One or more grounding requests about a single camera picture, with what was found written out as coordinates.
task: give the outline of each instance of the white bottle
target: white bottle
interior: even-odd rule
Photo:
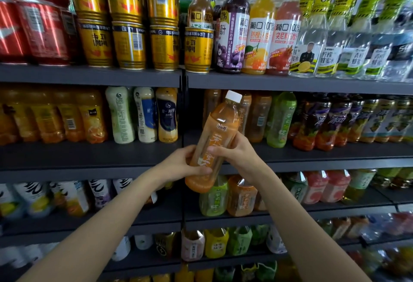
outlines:
[[[118,144],[135,140],[135,131],[129,113],[128,90],[124,86],[108,86],[105,92],[112,116],[113,137]]]
[[[135,244],[137,249],[142,251],[150,248],[154,243],[152,235],[135,235]]]
[[[133,179],[114,179],[113,185],[115,186],[116,193],[121,194],[121,192],[131,184]]]
[[[121,261],[125,259],[129,252],[131,251],[131,242],[127,236],[124,236],[112,255],[113,261]]]
[[[135,87],[133,97],[137,107],[139,131],[142,143],[152,143],[158,139],[158,109],[155,92],[151,87]]]

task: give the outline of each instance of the black shelf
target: black shelf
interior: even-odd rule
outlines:
[[[208,74],[187,72],[188,87],[200,89],[270,90],[413,95],[413,84],[337,78],[297,78],[251,74]]]
[[[0,65],[0,82],[180,87],[182,70]]]
[[[180,188],[175,187],[157,206],[143,209],[126,235],[180,231],[183,219],[181,198]],[[26,217],[10,222],[3,227],[0,248],[60,242],[92,216],[93,213],[90,213],[77,218],[68,216],[64,211],[56,211],[41,219]]]
[[[187,230],[213,229],[217,227],[240,227],[243,225],[271,224],[273,221],[266,211],[253,211],[245,217],[233,217],[227,212],[220,216],[207,217],[199,210],[199,194],[184,190],[184,226]],[[322,203],[303,205],[314,219],[330,219],[346,216],[360,216],[375,213],[395,213],[394,204],[373,188],[368,188],[358,203]]]
[[[395,203],[398,211],[413,211],[413,189],[390,190],[379,187],[377,187],[376,189],[384,196],[389,198],[393,203]]]
[[[190,130],[184,135],[184,146],[197,144],[200,130]],[[330,152],[314,149],[303,152],[287,142],[284,148],[272,148],[266,141],[252,144],[258,156],[276,172],[389,168],[411,166],[413,147],[404,143],[348,143],[335,147]],[[220,174],[237,174],[228,163],[221,167]]]
[[[0,183],[136,178],[180,147],[181,138],[171,144],[12,144],[0,147]]]

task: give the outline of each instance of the drink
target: drink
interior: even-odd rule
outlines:
[[[268,94],[254,94],[251,110],[247,119],[245,136],[251,143],[259,143],[264,137],[272,98]]]
[[[74,217],[83,217],[90,209],[85,189],[81,181],[59,182],[59,188],[66,200],[67,213]]]
[[[396,100],[396,104],[377,130],[377,136],[374,139],[376,142],[386,143],[389,141],[391,132],[399,125],[401,117],[407,113],[410,106],[408,97],[395,96],[393,98]]]
[[[257,0],[251,6],[250,25],[241,72],[265,73],[274,32],[275,10],[273,0]]]
[[[70,64],[67,34],[60,8],[44,0],[18,0],[30,50],[41,65]]]
[[[57,109],[51,89],[33,88],[26,93],[34,113],[40,137],[44,143],[59,143],[65,140],[65,126]]]
[[[304,171],[307,178],[308,188],[303,198],[304,204],[315,204],[320,199],[328,184],[328,175],[322,171]]]
[[[89,143],[102,143],[108,134],[103,118],[103,101],[100,92],[85,89],[75,93],[76,103],[82,114],[86,140]]]
[[[110,180],[89,180],[89,185],[95,196],[95,207],[97,210],[100,210],[112,199],[110,194]]]
[[[127,255],[129,255],[130,251],[131,251],[131,242],[129,241],[129,238],[127,236],[124,236],[121,239],[121,242],[119,243],[115,252],[113,253],[111,259],[113,261],[121,261],[125,259]]]
[[[202,118],[202,128],[204,128],[209,114],[221,103],[221,90],[210,89],[204,92],[204,114]]]
[[[228,180],[227,212],[234,217],[249,215],[254,209],[257,189],[240,175],[233,175]]]
[[[392,180],[390,188],[394,190],[406,189],[413,182],[413,167],[402,168]]]
[[[320,201],[335,203],[341,200],[348,184],[351,181],[347,170],[327,170],[328,184],[326,185]]]
[[[356,121],[354,122],[353,126],[350,128],[350,132],[348,133],[349,142],[356,143],[359,141],[367,121],[374,113],[378,104],[378,98],[365,99],[363,108],[361,109],[359,116],[356,118]]]
[[[196,261],[202,258],[205,248],[205,237],[201,231],[182,231],[181,258],[185,261]]]
[[[311,151],[316,144],[318,130],[330,110],[331,102],[325,94],[313,95],[303,108],[300,129],[292,144],[303,151]]]
[[[219,24],[220,24],[220,17],[221,17],[221,7],[224,3],[224,0],[215,0],[215,6],[213,11],[213,22],[212,25],[214,27],[214,49],[212,50],[212,61],[211,66],[214,68],[216,65],[216,58],[218,52],[218,36],[219,36]]]
[[[336,78],[354,79],[365,65],[371,43],[371,18],[379,0],[363,0],[352,26],[337,66]]]
[[[0,0],[0,60],[6,64],[27,64],[30,47],[13,0]]]
[[[27,205],[27,213],[33,218],[43,218],[53,210],[46,193],[46,186],[40,182],[14,184],[14,188]]]
[[[128,144],[135,140],[131,114],[129,112],[129,93],[124,86],[108,86],[106,99],[112,115],[113,137],[118,144]]]
[[[86,136],[74,92],[73,88],[60,88],[53,92],[53,98],[64,122],[66,138],[71,142],[80,142]]]
[[[139,118],[138,138],[142,143],[158,139],[158,108],[155,92],[151,87],[135,87],[133,90]]]
[[[299,0],[284,0],[276,11],[275,19],[276,25],[265,72],[287,76],[302,19]]]
[[[344,192],[342,201],[346,202],[357,202],[364,194],[370,181],[376,174],[376,169],[358,169],[350,170],[351,181],[348,188]]]
[[[205,256],[211,259],[225,255],[229,233],[224,228],[205,230]]]
[[[188,7],[188,27],[214,29],[213,13],[211,0],[192,0]]]
[[[333,76],[337,63],[347,39],[346,14],[350,9],[352,0],[335,0],[329,19],[328,34],[325,47],[320,54],[320,62],[316,77],[326,78]]]
[[[8,221],[17,220],[24,215],[24,205],[13,186],[0,184],[0,213]]]
[[[241,98],[241,94],[228,91],[225,102],[219,104],[209,115],[190,165],[208,166],[212,168],[212,173],[209,176],[186,177],[185,183],[193,191],[206,193],[214,185],[223,158],[217,157],[215,159],[207,152],[207,148],[209,146],[228,147],[230,145],[239,127],[237,103],[240,103]]]
[[[2,88],[0,90],[0,102],[9,107],[23,142],[35,142],[40,139],[40,132],[33,111],[28,105],[27,90],[27,87],[17,86]]]
[[[252,231],[248,226],[233,227],[229,230],[227,252],[232,256],[243,255],[247,252],[251,243]]]
[[[78,28],[88,65],[111,67],[113,54],[110,23],[106,19],[78,19]]]
[[[178,139],[176,101],[178,90],[172,87],[159,87],[156,90],[158,105],[158,136],[163,143],[173,143]]]
[[[381,98],[376,109],[369,117],[367,123],[365,124],[360,142],[373,143],[376,139],[377,133],[386,119],[389,112],[394,108],[396,101],[391,97]]]
[[[296,200],[301,203],[308,188],[307,178],[304,173],[289,172],[282,176],[282,183],[290,191]]]
[[[287,142],[288,130],[297,106],[293,92],[282,92],[274,104],[274,115],[267,136],[267,144],[275,148],[283,148]]]
[[[333,149],[338,131],[346,120],[352,104],[348,97],[340,95],[334,95],[331,102],[327,118],[316,136],[316,148],[326,152]]]
[[[401,168],[381,168],[377,169],[376,175],[373,177],[371,181],[371,185],[377,187],[389,187],[392,180],[397,176],[400,172]]]
[[[341,124],[341,127],[338,129],[338,133],[334,141],[334,146],[342,147],[347,144],[349,132],[356,122],[357,118],[359,117],[360,113],[362,112],[365,103],[363,97],[358,94],[353,94],[352,96],[350,96],[350,100],[350,111],[347,114],[344,122]]]
[[[250,5],[247,0],[226,0],[221,7],[216,68],[227,74],[239,73],[247,42]]]
[[[216,177],[207,193],[199,194],[199,210],[204,216],[219,216],[227,209],[228,180],[224,175]]]
[[[330,1],[314,0],[307,28],[302,28],[298,34],[297,44],[292,53],[289,75],[312,77],[322,62],[320,55],[327,39],[326,14]]]

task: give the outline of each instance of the juice bottle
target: juice bottle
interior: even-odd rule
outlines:
[[[248,0],[226,0],[221,7],[216,68],[225,74],[241,71],[247,42],[250,4]]]
[[[82,181],[59,182],[59,188],[66,199],[70,216],[83,217],[90,209]]]
[[[242,99],[239,105],[237,105],[238,118],[240,119],[238,131],[245,135],[245,127],[247,125],[248,114],[250,113],[252,95],[250,91],[240,91],[240,93],[242,94]]]
[[[406,167],[399,171],[391,182],[390,188],[394,190],[406,189],[413,182],[413,167]]]
[[[110,192],[110,180],[89,180],[89,185],[95,197],[97,210],[105,207],[113,199]]]
[[[204,91],[204,113],[202,118],[202,128],[204,128],[209,114],[221,103],[221,90],[209,89]]]
[[[377,187],[389,187],[393,179],[399,174],[401,168],[381,168],[377,169],[376,175],[371,181],[371,185]]]
[[[346,120],[341,124],[338,129],[337,136],[334,141],[334,146],[343,147],[347,144],[348,134],[350,129],[359,117],[361,110],[363,109],[364,99],[358,94],[353,94],[350,96],[351,108],[350,112],[347,114]]]
[[[395,96],[395,106],[390,110],[385,120],[377,130],[376,142],[386,143],[390,139],[393,129],[399,125],[401,117],[407,112],[410,106],[410,99],[405,96]]]
[[[20,139],[13,117],[6,113],[0,100],[0,146],[15,143]]]
[[[205,233],[205,256],[208,258],[220,258],[225,255],[229,233],[224,228],[207,229]]]
[[[389,112],[395,107],[396,101],[392,97],[381,98],[374,112],[365,124],[360,142],[373,143],[383,121]]]
[[[284,0],[277,9],[266,74],[288,76],[302,19],[299,2],[300,0]]]
[[[327,170],[328,183],[323,191],[320,201],[335,203],[343,198],[343,194],[351,181],[347,170]]]
[[[233,227],[228,230],[230,238],[227,244],[227,252],[232,256],[243,255],[250,247],[252,231],[248,226]]]
[[[61,209],[66,208],[66,200],[65,196],[62,194],[62,190],[60,190],[58,182],[49,182],[49,187],[53,193],[53,204],[56,207]]]
[[[331,108],[316,136],[316,148],[326,152],[333,149],[337,133],[351,108],[351,101],[346,96],[334,95],[331,102]]]
[[[194,282],[194,273],[189,271],[188,264],[182,264],[181,270],[175,273],[175,282]]]
[[[16,122],[18,133],[24,142],[40,140],[40,132],[33,111],[27,100],[26,86],[9,85],[0,89],[0,102],[8,106],[8,111]]]
[[[324,189],[328,184],[328,175],[322,171],[304,171],[308,187],[303,198],[304,204],[315,204],[323,195]]]
[[[293,92],[282,92],[275,102],[274,117],[268,132],[267,144],[275,148],[283,148],[287,142],[288,130],[297,107],[297,99]]]
[[[48,216],[52,210],[46,185],[40,182],[17,183],[13,185],[27,206],[27,214],[33,218]]]
[[[163,143],[173,143],[178,139],[178,119],[176,118],[176,101],[178,89],[159,87],[156,90],[158,105],[158,137]]]
[[[74,92],[75,89],[58,88],[53,91],[53,97],[65,124],[66,138],[80,142],[86,139],[86,135]]]
[[[199,270],[195,272],[195,282],[212,282],[214,279],[214,268]]]
[[[137,107],[139,131],[142,143],[152,143],[158,139],[158,108],[155,92],[151,87],[135,87],[133,97]]]
[[[296,200],[301,203],[306,194],[308,183],[302,172],[290,172],[282,175],[282,183],[290,191]]]
[[[214,29],[213,13],[211,0],[192,0],[188,7],[188,27]]]
[[[343,195],[342,201],[344,203],[357,202],[363,196],[367,186],[370,184],[377,170],[357,169],[349,170],[349,172],[351,175],[351,181]]]
[[[246,74],[265,73],[274,32],[275,11],[273,0],[257,0],[251,5],[250,25],[241,72]]]
[[[199,194],[199,209],[204,216],[219,216],[227,209],[227,201],[228,180],[224,175],[218,175],[211,189]]]
[[[251,143],[259,143],[264,137],[265,125],[270,112],[272,98],[268,94],[254,94],[247,119],[245,136]]]
[[[356,121],[354,122],[348,133],[349,142],[356,143],[359,141],[361,133],[363,132],[367,121],[374,113],[378,104],[378,98],[365,98],[363,108],[361,109],[359,116],[356,118]]]
[[[8,221],[24,215],[24,204],[12,185],[0,184],[0,215]]]
[[[65,140],[65,126],[53,98],[46,87],[33,88],[26,93],[27,100],[36,118],[44,143],[59,143]]]
[[[327,117],[330,107],[331,102],[325,94],[314,95],[306,101],[300,130],[292,141],[296,148],[306,152],[314,148],[318,129]]]
[[[212,173],[206,176],[192,175],[186,177],[185,183],[192,191],[206,193],[214,185],[223,158],[217,157],[215,159],[213,155],[207,152],[207,148],[209,146],[228,147],[230,145],[240,123],[237,104],[240,103],[241,98],[241,94],[228,91],[225,102],[219,104],[209,115],[190,165],[208,166],[212,168]]]
[[[103,118],[103,101],[100,92],[94,89],[75,93],[76,103],[82,114],[86,140],[89,143],[102,143],[107,140],[107,130]]]
[[[118,144],[128,144],[135,140],[135,130],[129,112],[129,92],[124,86],[108,86],[105,91],[112,116],[113,138]]]
[[[219,18],[221,17],[221,7],[224,0],[215,0],[214,12],[213,12],[213,22],[214,27],[214,47],[212,50],[212,61],[211,66],[214,68],[216,65],[216,54],[218,52],[218,37],[219,37]]]
[[[234,217],[249,215],[254,209],[257,189],[240,175],[233,175],[228,180],[229,196],[227,212]]]

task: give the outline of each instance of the orange bottle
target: orange bottle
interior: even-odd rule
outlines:
[[[259,143],[264,137],[271,101],[272,97],[268,94],[253,94],[252,96],[252,104],[245,130],[245,136],[251,143]]]
[[[0,146],[15,143],[20,139],[16,123],[4,108],[0,101]]]
[[[43,142],[59,143],[65,140],[65,127],[54,102],[52,90],[48,87],[34,87],[26,93],[26,96]]]
[[[27,104],[27,97],[24,95],[25,90],[26,87],[24,86],[10,85],[4,87],[0,90],[0,102],[8,106],[23,141],[35,142],[40,140],[40,132],[33,111]]]
[[[72,88],[62,87],[53,91],[53,96],[65,124],[66,138],[71,142],[80,142],[86,139],[86,135],[74,92]]]
[[[209,115],[190,165],[210,167],[212,173],[210,175],[187,176],[185,183],[192,191],[206,193],[214,185],[223,158],[215,158],[207,152],[207,148],[209,146],[228,147],[231,144],[240,125],[237,104],[240,103],[241,99],[241,94],[228,91],[225,102],[219,104]]]
[[[239,174],[228,180],[229,196],[227,212],[234,217],[249,215],[254,209],[257,189],[245,181]]]
[[[75,99],[82,115],[86,140],[92,144],[106,141],[108,134],[100,92],[94,89],[80,90],[75,92]]]

